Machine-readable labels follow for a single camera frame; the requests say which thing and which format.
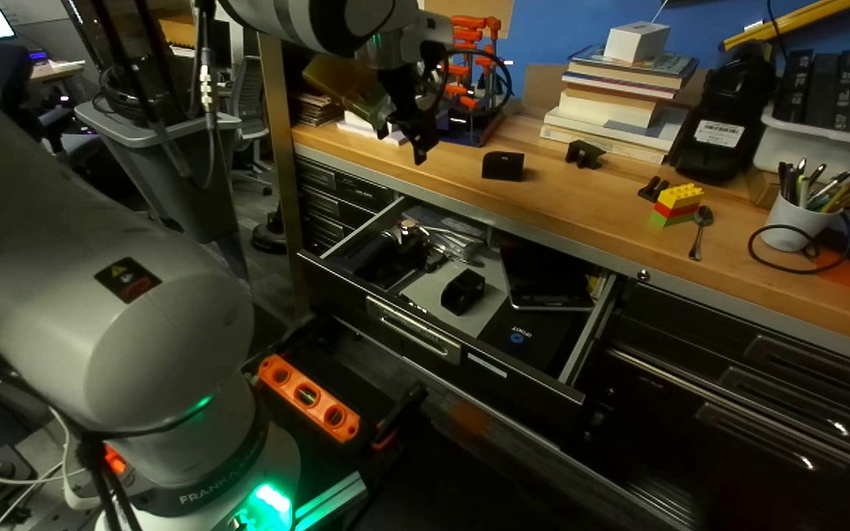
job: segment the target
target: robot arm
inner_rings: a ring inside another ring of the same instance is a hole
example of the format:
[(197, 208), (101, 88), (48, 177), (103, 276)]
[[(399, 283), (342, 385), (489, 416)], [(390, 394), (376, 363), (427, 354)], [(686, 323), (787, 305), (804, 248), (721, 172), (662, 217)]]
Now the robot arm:
[(417, 84), (451, 48), (447, 19), (423, 12), (417, 0), (221, 0), (221, 10), (281, 41), (368, 62), (392, 102), (390, 121), (411, 138), (417, 162), (424, 162), (438, 127), (417, 103)]

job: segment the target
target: wooden workbench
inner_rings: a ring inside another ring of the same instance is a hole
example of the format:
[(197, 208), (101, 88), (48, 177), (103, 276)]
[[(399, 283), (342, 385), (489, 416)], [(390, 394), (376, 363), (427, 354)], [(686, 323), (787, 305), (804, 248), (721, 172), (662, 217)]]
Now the wooden workbench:
[[(672, 184), (686, 177), (613, 153), (604, 156), (599, 172), (568, 166), (568, 147), (544, 141), (537, 127), (535, 118), (513, 116), (488, 147), (439, 146), (424, 166), (413, 166), (411, 147), (349, 137), (330, 124), (296, 127), (296, 152), (367, 169), (399, 191), (413, 187), (449, 205), (472, 208), (494, 225), (519, 225), (550, 234), (551, 243), (604, 250), (650, 276), (727, 295), (727, 307), (743, 301), (742, 307), (749, 305), (758, 323), (804, 324), (801, 336), (850, 354), (850, 264), (827, 276), (786, 276), (758, 267), (748, 255), (749, 234), (768, 217), (765, 208), (755, 208), (761, 196), (755, 177), (724, 189), (706, 187), (706, 205), (717, 212), (717, 221), (706, 231), (702, 264), (693, 264), (687, 259), (693, 225), (650, 225), (652, 205), (638, 199), (652, 175)], [(522, 184), (480, 180), (483, 152), (522, 152), (529, 177)]]

